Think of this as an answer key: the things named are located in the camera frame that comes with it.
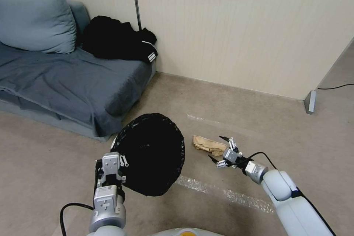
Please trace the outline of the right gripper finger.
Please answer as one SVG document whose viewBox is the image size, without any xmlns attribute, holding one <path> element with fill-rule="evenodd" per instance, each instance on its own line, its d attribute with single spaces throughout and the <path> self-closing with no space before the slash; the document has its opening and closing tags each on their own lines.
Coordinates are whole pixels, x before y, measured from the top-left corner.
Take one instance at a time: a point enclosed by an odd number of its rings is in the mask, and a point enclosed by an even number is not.
<svg viewBox="0 0 354 236">
<path fill-rule="evenodd" d="M 236 144 L 235 144 L 235 142 L 234 142 L 234 140 L 233 140 L 233 138 L 231 137 L 231 138 L 228 138 L 228 137 L 226 137 L 226 136 L 219 136 L 221 139 L 223 139 L 223 140 L 225 140 L 225 141 L 228 141 L 228 143 L 229 143 L 229 148 L 231 149 L 231 150 L 233 150 L 233 151 L 235 151 L 235 152 L 238 152 L 239 150 L 238 150 L 238 147 L 236 146 Z"/>
<path fill-rule="evenodd" d="M 212 160 L 212 162 L 216 165 L 217 168 L 225 168 L 231 166 L 231 162 L 226 159 L 218 161 L 216 158 L 214 158 L 211 155 L 208 155 L 208 157 Z"/>
</svg>

